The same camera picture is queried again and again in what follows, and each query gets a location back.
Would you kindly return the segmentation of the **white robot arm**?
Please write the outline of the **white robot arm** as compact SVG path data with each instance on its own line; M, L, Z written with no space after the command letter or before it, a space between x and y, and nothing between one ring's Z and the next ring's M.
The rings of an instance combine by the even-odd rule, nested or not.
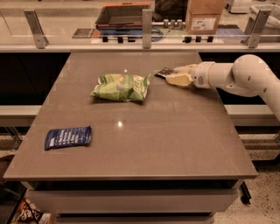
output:
M263 59L253 54L242 55L234 63L204 61L179 66L165 79L173 86L220 88L245 97L258 95L280 120L280 79Z

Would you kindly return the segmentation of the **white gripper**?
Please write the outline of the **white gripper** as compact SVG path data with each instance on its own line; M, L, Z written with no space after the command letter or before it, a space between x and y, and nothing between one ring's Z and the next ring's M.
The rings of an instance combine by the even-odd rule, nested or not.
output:
M188 87L193 83L196 88L210 88L209 72L213 65L213 61L206 61L197 65L178 66L174 68L176 73L167 75L165 79L175 86Z

